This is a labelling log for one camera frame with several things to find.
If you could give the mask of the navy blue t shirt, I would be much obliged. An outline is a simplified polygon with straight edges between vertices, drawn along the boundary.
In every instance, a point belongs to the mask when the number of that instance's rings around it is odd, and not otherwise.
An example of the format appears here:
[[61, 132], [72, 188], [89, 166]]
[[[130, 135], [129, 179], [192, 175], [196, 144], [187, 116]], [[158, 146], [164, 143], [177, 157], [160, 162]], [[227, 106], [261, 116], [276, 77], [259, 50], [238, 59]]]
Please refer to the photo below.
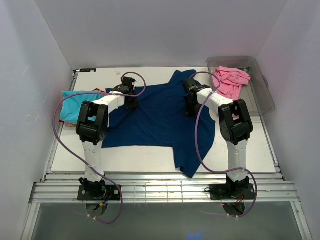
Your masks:
[[[192, 178], [200, 164], [196, 151], [196, 116], [186, 114], [183, 82], [195, 70], [175, 71], [170, 81], [146, 88], [137, 87], [139, 106], [125, 106], [109, 115], [107, 136], [103, 148], [127, 146], [171, 147], [176, 168]], [[198, 124], [197, 141], [200, 157], [205, 158], [213, 146], [216, 122], [204, 107]]]

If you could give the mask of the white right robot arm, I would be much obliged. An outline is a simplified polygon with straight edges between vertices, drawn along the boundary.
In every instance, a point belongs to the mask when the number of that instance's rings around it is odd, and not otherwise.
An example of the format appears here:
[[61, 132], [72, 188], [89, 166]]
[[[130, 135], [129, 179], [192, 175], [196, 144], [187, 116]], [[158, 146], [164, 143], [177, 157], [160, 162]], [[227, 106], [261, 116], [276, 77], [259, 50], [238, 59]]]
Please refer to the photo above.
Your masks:
[[194, 78], [189, 78], [182, 84], [186, 96], [186, 112], [196, 116], [195, 147], [200, 157], [198, 144], [198, 125], [204, 107], [214, 111], [218, 116], [219, 129], [227, 143], [228, 170], [219, 171], [226, 175], [225, 184], [211, 184], [208, 187], [212, 200], [245, 198], [245, 193], [254, 194], [253, 185], [250, 184], [249, 171], [246, 167], [246, 149], [253, 124], [243, 99], [231, 100], [219, 95], [207, 85], [199, 84]]

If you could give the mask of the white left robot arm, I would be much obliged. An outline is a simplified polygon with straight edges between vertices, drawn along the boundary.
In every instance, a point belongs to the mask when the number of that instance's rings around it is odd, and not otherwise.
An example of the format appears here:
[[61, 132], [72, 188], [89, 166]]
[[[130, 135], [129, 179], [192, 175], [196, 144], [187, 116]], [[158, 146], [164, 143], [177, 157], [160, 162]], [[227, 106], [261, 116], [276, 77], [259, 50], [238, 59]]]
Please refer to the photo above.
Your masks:
[[107, 194], [103, 178], [102, 143], [107, 136], [109, 115], [120, 107], [135, 108], [139, 104], [136, 97], [136, 80], [124, 76], [121, 85], [110, 94], [94, 101], [84, 101], [81, 105], [76, 133], [82, 143], [84, 160], [87, 163], [85, 175], [79, 179], [83, 191], [95, 200]]

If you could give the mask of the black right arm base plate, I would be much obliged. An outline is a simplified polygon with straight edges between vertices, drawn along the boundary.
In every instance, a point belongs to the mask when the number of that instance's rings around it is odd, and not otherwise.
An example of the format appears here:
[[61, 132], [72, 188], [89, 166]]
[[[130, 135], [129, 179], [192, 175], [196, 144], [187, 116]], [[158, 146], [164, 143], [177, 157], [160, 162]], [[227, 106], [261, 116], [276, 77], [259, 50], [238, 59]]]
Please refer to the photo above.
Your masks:
[[256, 195], [252, 184], [235, 191], [226, 184], [210, 184], [204, 192], [209, 193], [211, 200], [253, 200]]

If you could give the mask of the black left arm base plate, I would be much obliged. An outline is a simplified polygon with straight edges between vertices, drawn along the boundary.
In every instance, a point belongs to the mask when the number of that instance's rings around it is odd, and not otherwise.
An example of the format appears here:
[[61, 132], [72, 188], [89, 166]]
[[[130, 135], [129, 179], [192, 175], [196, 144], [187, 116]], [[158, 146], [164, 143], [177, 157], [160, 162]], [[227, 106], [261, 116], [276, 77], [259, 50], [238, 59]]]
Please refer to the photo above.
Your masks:
[[114, 185], [103, 185], [98, 188], [81, 185], [78, 190], [78, 201], [120, 201], [120, 191]]

